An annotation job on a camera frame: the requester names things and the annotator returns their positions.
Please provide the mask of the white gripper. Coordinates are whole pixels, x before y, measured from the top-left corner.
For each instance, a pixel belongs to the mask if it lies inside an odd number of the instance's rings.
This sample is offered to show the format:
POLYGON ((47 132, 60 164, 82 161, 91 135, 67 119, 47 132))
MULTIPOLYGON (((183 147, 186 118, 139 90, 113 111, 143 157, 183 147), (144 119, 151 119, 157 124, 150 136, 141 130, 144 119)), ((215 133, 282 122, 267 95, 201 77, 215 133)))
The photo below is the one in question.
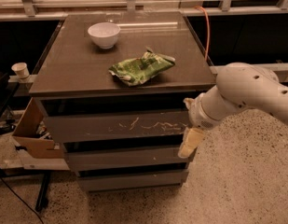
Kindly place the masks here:
POLYGON ((210 130, 221 123, 220 120, 212 119, 206 114, 202 107, 203 94, 200 94, 196 99, 185 98, 184 103, 188 109, 189 119, 194 127, 186 128, 182 144, 179 147, 178 156, 182 159, 189 158, 193 151, 198 147, 199 143, 205 137, 203 130, 210 130))

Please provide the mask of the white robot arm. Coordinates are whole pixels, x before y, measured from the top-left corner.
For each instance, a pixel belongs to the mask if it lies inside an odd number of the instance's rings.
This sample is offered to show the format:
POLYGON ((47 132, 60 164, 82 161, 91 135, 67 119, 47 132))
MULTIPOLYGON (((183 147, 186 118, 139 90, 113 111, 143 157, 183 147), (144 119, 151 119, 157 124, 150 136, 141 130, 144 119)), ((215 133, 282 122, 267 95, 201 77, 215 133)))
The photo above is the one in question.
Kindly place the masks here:
POLYGON ((228 116, 259 109, 288 126, 288 87, 275 72, 247 63, 230 63, 217 73, 216 84, 197 98, 185 98, 189 120, 178 156, 188 158, 205 136, 228 116))

